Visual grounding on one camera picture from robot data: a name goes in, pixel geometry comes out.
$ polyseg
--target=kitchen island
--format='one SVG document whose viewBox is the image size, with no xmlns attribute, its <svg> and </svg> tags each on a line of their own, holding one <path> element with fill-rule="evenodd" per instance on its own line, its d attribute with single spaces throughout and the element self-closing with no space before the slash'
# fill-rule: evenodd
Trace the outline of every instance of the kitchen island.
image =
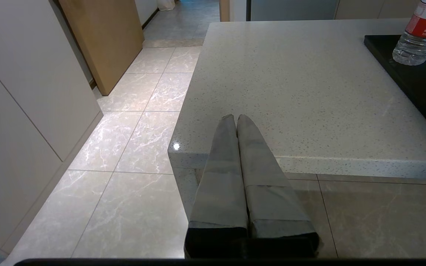
<svg viewBox="0 0 426 266">
<path fill-rule="evenodd" d="M 212 23 L 171 142 L 189 216 L 222 116 L 249 116 L 284 172 L 426 178 L 426 120 L 363 44 L 409 19 Z"/>
</svg>

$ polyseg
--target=white speckled countertop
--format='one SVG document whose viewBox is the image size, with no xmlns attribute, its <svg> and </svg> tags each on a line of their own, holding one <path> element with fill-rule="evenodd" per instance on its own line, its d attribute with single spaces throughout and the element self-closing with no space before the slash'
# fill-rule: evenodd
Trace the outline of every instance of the white speckled countertop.
<svg viewBox="0 0 426 266">
<path fill-rule="evenodd" d="M 172 167 L 203 168 L 218 121 L 244 113 L 286 172 L 426 178 L 426 120 L 363 44 L 407 22 L 210 24 Z"/>
</svg>

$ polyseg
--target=black tray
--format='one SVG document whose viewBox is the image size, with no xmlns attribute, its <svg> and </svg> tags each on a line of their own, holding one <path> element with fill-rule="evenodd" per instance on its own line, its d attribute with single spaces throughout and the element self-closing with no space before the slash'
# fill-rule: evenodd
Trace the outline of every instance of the black tray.
<svg viewBox="0 0 426 266">
<path fill-rule="evenodd" d="M 426 61 L 418 66 L 395 62 L 392 51 L 399 38 L 400 35 L 366 35 L 364 44 L 426 118 Z"/>
</svg>

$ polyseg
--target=water bottle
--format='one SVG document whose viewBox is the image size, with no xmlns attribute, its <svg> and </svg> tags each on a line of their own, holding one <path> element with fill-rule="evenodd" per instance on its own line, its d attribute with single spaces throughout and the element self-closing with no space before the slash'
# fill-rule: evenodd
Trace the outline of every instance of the water bottle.
<svg viewBox="0 0 426 266">
<path fill-rule="evenodd" d="M 392 57 L 404 65 L 416 66 L 426 60 L 426 0 L 421 0 L 399 39 Z"/>
</svg>

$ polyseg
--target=open door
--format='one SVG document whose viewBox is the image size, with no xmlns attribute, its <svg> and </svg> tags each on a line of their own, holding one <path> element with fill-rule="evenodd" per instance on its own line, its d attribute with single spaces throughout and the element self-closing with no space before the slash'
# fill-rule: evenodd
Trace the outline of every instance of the open door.
<svg viewBox="0 0 426 266">
<path fill-rule="evenodd" d="M 59 0 L 102 95 L 108 95 L 142 49 L 134 0 Z"/>
</svg>

